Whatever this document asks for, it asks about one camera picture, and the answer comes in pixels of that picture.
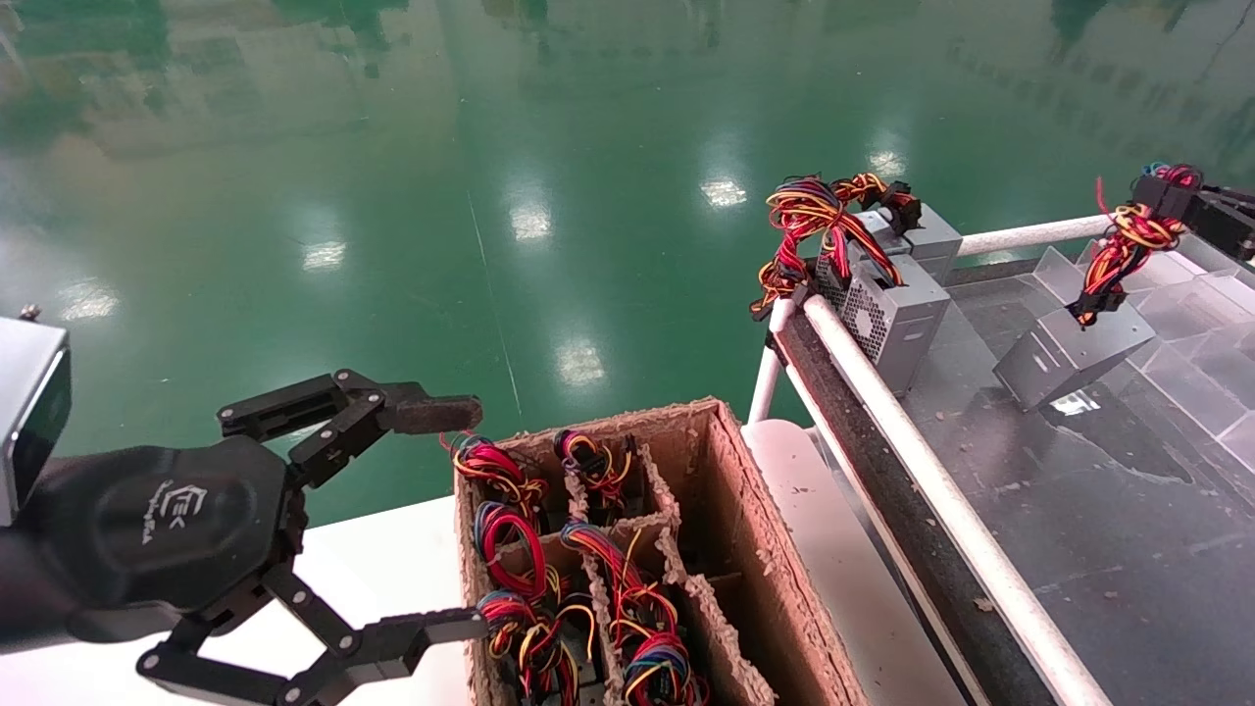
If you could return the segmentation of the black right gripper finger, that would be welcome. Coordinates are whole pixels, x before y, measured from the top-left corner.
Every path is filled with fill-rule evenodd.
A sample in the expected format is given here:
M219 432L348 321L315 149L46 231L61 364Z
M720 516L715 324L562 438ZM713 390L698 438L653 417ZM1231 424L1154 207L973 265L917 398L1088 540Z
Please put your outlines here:
M1135 181L1135 204L1168 219L1196 218L1206 207L1229 207L1242 216L1254 214L1254 197L1224 186L1183 186L1161 176L1141 176Z
M1250 261L1254 256L1254 219L1241 209L1202 209L1188 219L1200 238L1215 250L1236 261Z

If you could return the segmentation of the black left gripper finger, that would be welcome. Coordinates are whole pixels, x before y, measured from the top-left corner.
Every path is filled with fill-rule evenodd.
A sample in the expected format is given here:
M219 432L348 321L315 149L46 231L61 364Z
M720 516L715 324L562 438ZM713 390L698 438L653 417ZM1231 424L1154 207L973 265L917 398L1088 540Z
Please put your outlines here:
M300 485L312 488L323 487L387 433L425 436L467 430L482 416L478 398L430 396L419 382L380 382L348 367L228 403L217 413L223 436L274 441L307 429L310 436L287 451L287 466Z

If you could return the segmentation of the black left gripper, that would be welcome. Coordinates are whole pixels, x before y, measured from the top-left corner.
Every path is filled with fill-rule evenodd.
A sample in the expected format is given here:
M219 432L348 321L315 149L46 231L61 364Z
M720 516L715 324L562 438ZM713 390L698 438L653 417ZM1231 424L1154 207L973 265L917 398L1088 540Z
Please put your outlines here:
M220 705L339 705L366 683L410 678L432 646L483 640L474 608L399 614L351 630L290 568L304 492L247 436L211 446L131 446L49 461L1 535L4 655L112 645L171 631L136 671ZM282 675L200 656L270 599L323 643Z

